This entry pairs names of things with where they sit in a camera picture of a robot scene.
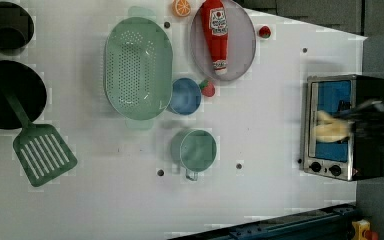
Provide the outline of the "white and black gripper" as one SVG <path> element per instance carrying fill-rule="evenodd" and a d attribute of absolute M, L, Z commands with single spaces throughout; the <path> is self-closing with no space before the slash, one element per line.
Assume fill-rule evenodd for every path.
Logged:
<path fill-rule="evenodd" d="M 335 118 L 346 118 L 353 122 L 353 133 L 360 138 L 371 139 L 384 146 L 384 103 L 367 100 L 353 108 L 334 114 Z"/>

